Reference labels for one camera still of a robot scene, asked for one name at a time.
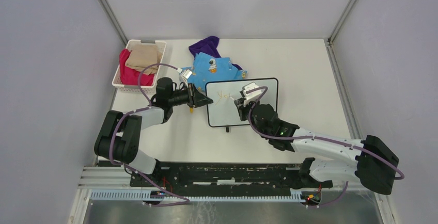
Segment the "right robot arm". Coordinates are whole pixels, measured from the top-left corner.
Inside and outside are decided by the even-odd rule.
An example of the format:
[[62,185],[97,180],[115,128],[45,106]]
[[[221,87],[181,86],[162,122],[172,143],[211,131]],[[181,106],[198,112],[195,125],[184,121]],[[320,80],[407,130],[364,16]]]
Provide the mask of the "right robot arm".
[[359,182],[365,188],[390,195],[396,180],[399,158],[377,136],[342,139],[323,136],[296,124],[281,120],[270,104],[259,104],[240,98],[234,101],[242,121],[277,150],[309,153],[326,159],[306,158],[298,173],[305,187],[334,181]]

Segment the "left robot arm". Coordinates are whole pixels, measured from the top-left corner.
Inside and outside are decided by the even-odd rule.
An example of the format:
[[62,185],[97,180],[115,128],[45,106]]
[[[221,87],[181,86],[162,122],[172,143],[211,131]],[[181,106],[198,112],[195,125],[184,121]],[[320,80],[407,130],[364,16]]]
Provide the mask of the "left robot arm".
[[162,172],[157,169],[159,161],[139,149],[141,130],[167,122],[175,106],[198,108],[213,103],[211,98],[201,93],[192,83],[179,89],[175,89],[174,85],[169,77],[160,78],[151,106],[125,114],[110,110],[95,142],[95,155],[116,165],[125,165],[131,170],[142,172],[142,179],[149,186],[159,185],[162,181]]

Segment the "black framed whiteboard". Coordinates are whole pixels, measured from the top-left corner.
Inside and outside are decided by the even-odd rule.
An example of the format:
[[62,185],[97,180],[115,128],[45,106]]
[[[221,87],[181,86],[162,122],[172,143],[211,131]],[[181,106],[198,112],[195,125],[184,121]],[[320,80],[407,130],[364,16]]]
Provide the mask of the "black framed whiteboard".
[[248,125],[248,121],[240,121],[237,108],[228,96],[241,97],[242,88],[252,82],[258,86],[267,86],[267,93],[261,98],[261,104],[270,104],[277,111],[278,79],[274,77],[242,79],[236,81],[208,82],[206,96],[214,102],[207,105],[208,123],[211,127],[231,127]]

